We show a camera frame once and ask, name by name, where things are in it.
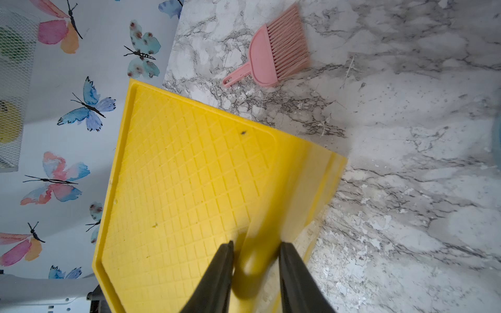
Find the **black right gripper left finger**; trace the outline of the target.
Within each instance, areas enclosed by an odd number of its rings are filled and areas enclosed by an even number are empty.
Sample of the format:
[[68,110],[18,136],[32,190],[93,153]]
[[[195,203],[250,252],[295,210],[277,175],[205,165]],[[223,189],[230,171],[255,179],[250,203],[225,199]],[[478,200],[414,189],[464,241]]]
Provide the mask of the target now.
[[227,313],[234,272],[234,242],[222,244],[181,312]]

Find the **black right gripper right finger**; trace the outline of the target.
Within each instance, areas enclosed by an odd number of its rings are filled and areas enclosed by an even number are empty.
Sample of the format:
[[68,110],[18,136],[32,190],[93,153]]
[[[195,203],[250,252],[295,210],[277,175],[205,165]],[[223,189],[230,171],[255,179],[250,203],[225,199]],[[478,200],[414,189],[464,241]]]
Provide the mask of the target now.
[[279,272],[283,312],[335,312],[292,243],[280,245]]

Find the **yellow plastic drawer box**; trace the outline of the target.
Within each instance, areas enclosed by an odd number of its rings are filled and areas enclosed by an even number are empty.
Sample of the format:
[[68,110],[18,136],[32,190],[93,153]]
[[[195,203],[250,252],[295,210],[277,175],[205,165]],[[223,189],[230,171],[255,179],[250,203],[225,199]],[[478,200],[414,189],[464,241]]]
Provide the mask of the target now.
[[280,312],[278,253],[307,261],[347,158],[129,82],[93,258],[112,312],[179,312],[233,243],[231,312]]

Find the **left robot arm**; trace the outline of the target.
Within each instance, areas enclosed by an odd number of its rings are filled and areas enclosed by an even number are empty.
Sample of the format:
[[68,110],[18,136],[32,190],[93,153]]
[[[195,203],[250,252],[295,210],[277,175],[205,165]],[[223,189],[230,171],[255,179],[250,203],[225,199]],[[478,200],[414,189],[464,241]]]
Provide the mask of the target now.
[[97,279],[23,279],[1,275],[1,312],[93,312],[104,301]]

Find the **blue plastic dustpan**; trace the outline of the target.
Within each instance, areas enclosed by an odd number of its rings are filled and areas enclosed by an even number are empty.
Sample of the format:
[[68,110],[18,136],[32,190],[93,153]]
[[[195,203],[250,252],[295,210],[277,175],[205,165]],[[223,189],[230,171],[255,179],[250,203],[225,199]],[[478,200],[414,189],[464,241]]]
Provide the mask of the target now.
[[493,124],[492,154],[498,169],[501,169],[500,115],[497,116]]

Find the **yellow lidded jar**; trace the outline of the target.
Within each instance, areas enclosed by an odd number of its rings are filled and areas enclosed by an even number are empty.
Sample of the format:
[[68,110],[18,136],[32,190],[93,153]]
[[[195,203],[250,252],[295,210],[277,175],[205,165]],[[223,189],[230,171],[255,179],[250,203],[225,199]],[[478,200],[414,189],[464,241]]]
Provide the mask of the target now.
[[1,101],[1,143],[17,140],[22,132],[23,121],[19,109],[12,103]]

